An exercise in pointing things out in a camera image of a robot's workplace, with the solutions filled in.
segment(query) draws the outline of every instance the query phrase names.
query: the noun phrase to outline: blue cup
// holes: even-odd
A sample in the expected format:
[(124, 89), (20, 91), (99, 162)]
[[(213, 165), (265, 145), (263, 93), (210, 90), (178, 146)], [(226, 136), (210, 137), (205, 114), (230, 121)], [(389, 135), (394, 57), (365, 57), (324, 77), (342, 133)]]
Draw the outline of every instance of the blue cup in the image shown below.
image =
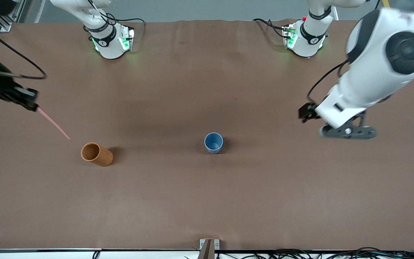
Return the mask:
[(206, 146), (207, 151), (216, 154), (223, 146), (223, 138), (216, 132), (209, 133), (204, 139), (204, 145)]

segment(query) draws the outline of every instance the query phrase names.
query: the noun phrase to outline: gray floor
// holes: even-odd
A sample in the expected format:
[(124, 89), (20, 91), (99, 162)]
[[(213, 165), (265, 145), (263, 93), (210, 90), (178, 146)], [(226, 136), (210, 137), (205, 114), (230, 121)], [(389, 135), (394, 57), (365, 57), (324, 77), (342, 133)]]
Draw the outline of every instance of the gray floor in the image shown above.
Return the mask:
[[(340, 20), (358, 20), (373, 10), (375, 4), (376, 0), (371, 0), (354, 9), (338, 8), (338, 15)], [(283, 20), (306, 16), (308, 4), (305, 0), (114, 0), (105, 10), (118, 19), (142, 18), (147, 22)], [(40, 22), (79, 21), (47, 0)]]

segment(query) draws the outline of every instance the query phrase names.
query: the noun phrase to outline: metal bracket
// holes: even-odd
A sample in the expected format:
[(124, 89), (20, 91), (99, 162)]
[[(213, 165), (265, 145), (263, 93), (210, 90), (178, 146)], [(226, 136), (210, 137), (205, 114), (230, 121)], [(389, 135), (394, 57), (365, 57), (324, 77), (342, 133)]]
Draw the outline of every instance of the metal bracket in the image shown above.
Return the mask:
[(214, 259), (215, 250), (220, 249), (220, 239), (200, 239), (200, 253), (197, 259)]
[(1, 32), (9, 32), (10, 28), (12, 27), (12, 23), (17, 23), (20, 21), (20, 16), (22, 14), (23, 8), (25, 7), (26, 1), (27, 0), (18, 1), (12, 13), (9, 15), (0, 16)]
[[(325, 125), (320, 128), (319, 134), (323, 137), (329, 138), (344, 138), (344, 139), (371, 139), (376, 137), (376, 130), (370, 126), (364, 126), (364, 120), (366, 118), (365, 112), (349, 119), (340, 128), (332, 128), (330, 125)], [(355, 119), (359, 118), (359, 125), (353, 124)]]
[(285, 49), (288, 49), (289, 47), (293, 47), (295, 38), (297, 38), (298, 36), (296, 33), (296, 23), (282, 26), (282, 35), (285, 36), (285, 38), (283, 38)]
[[(204, 245), (206, 239), (199, 239), (199, 249), (202, 249), (202, 246)], [(213, 244), (215, 245), (215, 249), (218, 250), (220, 249), (220, 239), (212, 239), (213, 240)]]
[(132, 45), (133, 45), (133, 38), (135, 37), (135, 29), (129, 26), (123, 26), (123, 30), (122, 33), (122, 37), (123, 39), (121, 40), (121, 44), (122, 44), (122, 48), (123, 49), (128, 49), (129, 51), (132, 51)]

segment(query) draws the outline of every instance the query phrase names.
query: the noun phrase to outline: black strap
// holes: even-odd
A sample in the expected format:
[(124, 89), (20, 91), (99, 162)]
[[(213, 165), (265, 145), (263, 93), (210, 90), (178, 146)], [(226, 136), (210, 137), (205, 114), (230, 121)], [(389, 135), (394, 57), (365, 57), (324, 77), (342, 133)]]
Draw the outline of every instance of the black strap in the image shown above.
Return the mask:
[(110, 25), (110, 19), (108, 19), (108, 21), (100, 28), (87, 28), (84, 25), (83, 29), (84, 31), (88, 31), (88, 32), (101, 32), (101, 31), (105, 31), (105, 29), (108, 28), (108, 25)]
[(325, 13), (323, 13), (322, 15), (315, 15), (311, 13), (311, 11), (309, 11), (309, 16), (313, 18), (314, 20), (322, 20), (325, 17), (327, 17), (330, 13), (332, 13), (332, 7), (329, 5), (328, 9), (325, 10)]
[(357, 42), (355, 43), (354, 48), (347, 54), (349, 63), (354, 62), (367, 47), (367, 43), (370, 41), (379, 16), (380, 9), (376, 9), (369, 12), (360, 21), (358, 21), (358, 24), (360, 22), (362, 23), (358, 32), (359, 35), (357, 37)]
[(300, 26), (300, 32), (301, 32), (301, 36), (303, 36), (303, 38), (305, 38), (308, 41), (308, 44), (315, 45), (325, 36), (325, 33), (327, 31), (325, 31), (322, 35), (319, 35), (319, 36), (311, 35), (304, 29), (304, 22), (303, 22), (302, 25)]
[(102, 39), (95, 38), (95, 37), (92, 37), (92, 39), (94, 39), (94, 41), (95, 41), (98, 45), (100, 45), (100, 46), (102, 46), (102, 47), (107, 47), (107, 46), (109, 46), (109, 45), (110, 45), (110, 42), (111, 42), (113, 39), (115, 39), (115, 36), (116, 36), (116, 27), (115, 27), (115, 26), (113, 26), (113, 31), (110, 33), (110, 35), (108, 35), (108, 36), (106, 36), (105, 38), (102, 38)]

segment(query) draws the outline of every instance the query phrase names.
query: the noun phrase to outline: green led light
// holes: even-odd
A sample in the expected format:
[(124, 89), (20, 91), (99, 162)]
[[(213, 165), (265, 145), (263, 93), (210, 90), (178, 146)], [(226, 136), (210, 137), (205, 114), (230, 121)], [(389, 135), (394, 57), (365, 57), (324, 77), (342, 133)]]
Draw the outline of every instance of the green led light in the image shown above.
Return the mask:
[(126, 40), (126, 39), (122, 39), (122, 38), (119, 38), (119, 40), (120, 40), (120, 43), (121, 43), (121, 45), (122, 45), (122, 48), (124, 49), (124, 50), (128, 50), (130, 47), (129, 47), (129, 41), (128, 40)]
[(296, 34), (294, 34), (290, 39), (289, 39), (289, 41), (288, 41), (288, 43), (287, 43), (287, 46), (290, 48), (290, 49), (293, 49), (293, 47), (295, 46), (295, 42), (296, 42), (296, 40), (297, 40), (298, 38), (297, 38), (297, 35)]
[(323, 40), (325, 40), (325, 36), (323, 36), (321, 39), (321, 44), (319, 45), (319, 49), (322, 47)]
[(93, 39), (93, 38), (92, 38), (92, 42), (93, 42), (93, 44), (94, 44), (94, 46), (95, 46), (95, 50), (96, 50), (96, 51), (99, 51), (99, 50), (98, 50), (98, 47), (97, 47), (97, 43), (95, 43), (95, 41), (94, 41), (94, 39)]

